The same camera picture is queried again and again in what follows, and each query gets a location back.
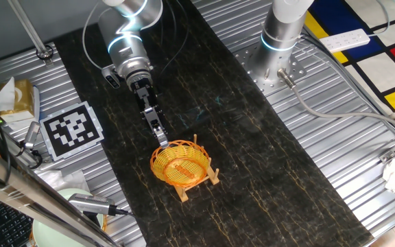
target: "tissue box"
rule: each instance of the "tissue box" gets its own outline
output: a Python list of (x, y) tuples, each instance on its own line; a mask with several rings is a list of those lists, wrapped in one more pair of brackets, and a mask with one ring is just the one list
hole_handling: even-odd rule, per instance
[(34, 91), (34, 118), (29, 118), (29, 119), (24, 119), (24, 120), (20, 120), (20, 121), (13, 121), (13, 122), (8, 122), (7, 125), (13, 130), (13, 131), (17, 131), (17, 130), (21, 130), (24, 129), (25, 127), (29, 127), (30, 124), (33, 121), (37, 121), (39, 122), (39, 110), (40, 110), (40, 98), (39, 98), (39, 90), (37, 87), (33, 87), (33, 91)]
[(14, 82), (14, 106), (13, 110), (0, 111), (1, 118), (10, 123), (34, 118), (34, 90), (28, 80)]

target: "wooden stand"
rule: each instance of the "wooden stand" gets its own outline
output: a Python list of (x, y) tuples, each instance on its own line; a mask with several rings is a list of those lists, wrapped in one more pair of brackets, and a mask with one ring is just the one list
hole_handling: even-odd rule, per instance
[[(196, 134), (193, 135), (193, 142), (196, 144), (196, 141), (198, 140), (198, 136)], [(211, 158), (208, 158), (208, 169), (206, 170), (206, 177), (202, 179), (198, 184), (191, 186), (191, 187), (179, 187), (179, 186), (174, 186), (176, 193), (178, 193), (179, 198), (181, 199), (181, 202), (185, 202), (189, 199), (189, 197), (186, 195), (186, 191), (189, 189), (192, 189), (196, 186), (198, 186), (200, 183), (205, 182), (206, 180), (210, 180), (213, 185), (217, 184), (220, 182), (218, 179), (219, 175), (219, 168), (216, 169), (216, 172), (214, 172), (213, 168), (211, 168)]]

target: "mounting plate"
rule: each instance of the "mounting plate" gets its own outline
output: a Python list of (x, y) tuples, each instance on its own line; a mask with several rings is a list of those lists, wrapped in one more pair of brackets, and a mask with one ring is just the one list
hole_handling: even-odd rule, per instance
[[(270, 78), (265, 79), (264, 76), (258, 76), (251, 73), (250, 68), (248, 66), (249, 59), (251, 55), (256, 50), (259, 44), (253, 44), (246, 48), (240, 49), (239, 51), (235, 52), (235, 58), (240, 62), (243, 68), (247, 71), (250, 77), (254, 80), (257, 84), (260, 91), (265, 95), (268, 96), (271, 92), (279, 89), (281, 87), (286, 87), (286, 84), (283, 80), (270, 80)], [(303, 66), (296, 60), (294, 55), (291, 55), (289, 68), (286, 70), (289, 74), (289, 77), (292, 78), (295, 82), (299, 79), (303, 78), (306, 75), (306, 70)]]

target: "orange wicker basket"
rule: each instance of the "orange wicker basket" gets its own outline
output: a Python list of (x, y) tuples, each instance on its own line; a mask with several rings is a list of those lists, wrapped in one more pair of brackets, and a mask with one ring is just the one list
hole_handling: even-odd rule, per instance
[(170, 185), (192, 187), (205, 178), (208, 158), (205, 149), (191, 141), (171, 141), (168, 148), (154, 151), (150, 168), (157, 178)]

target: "blue led ring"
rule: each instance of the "blue led ring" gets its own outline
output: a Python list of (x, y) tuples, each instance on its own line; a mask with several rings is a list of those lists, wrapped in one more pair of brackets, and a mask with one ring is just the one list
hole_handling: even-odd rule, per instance
[(122, 40), (122, 39), (124, 39), (124, 38), (137, 38), (137, 39), (139, 39), (141, 42), (143, 42), (143, 40), (141, 40), (140, 37), (138, 37), (137, 35), (134, 35), (134, 34), (126, 34), (126, 35), (123, 35), (123, 36), (120, 36), (120, 37), (116, 37), (114, 40), (112, 40), (112, 41), (109, 43), (109, 46), (108, 46), (108, 53), (110, 53), (110, 48), (111, 48), (115, 43), (117, 43), (119, 40)]
[(289, 47), (289, 48), (283, 48), (283, 49), (281, 49), (281, 48), (275, 48), (275, 47), (272, 47), (271, 45), (268, 45), (268, 44), (266, 43), (265, 39), (263, 38), (263, 34), (261, 34), (261, 41), (263, 42), (263, 44), (264, 44), (267, 48), (273, 49), (274, 51), (289, 51), (290, 49), (293, 49), (293, 48), (295, 47), (295, 45), (296, 45), (296, 43), (295, 43), (294, 45), (292, 45), (292, 46)]
[(131, 14), (131, 15), (128, 15), (128, 16), (123, 15), (123, 16), (126, 17), (126, 18), (131, 18), (131, 17), (135, 17), (135, 16), (139, 15), (144, 10), (146, 4), (147, 4), (147, 0), (144, 0), (143, 5), (141, 6), (141, 8), (138, 11), (136, 11), (134, 14)]

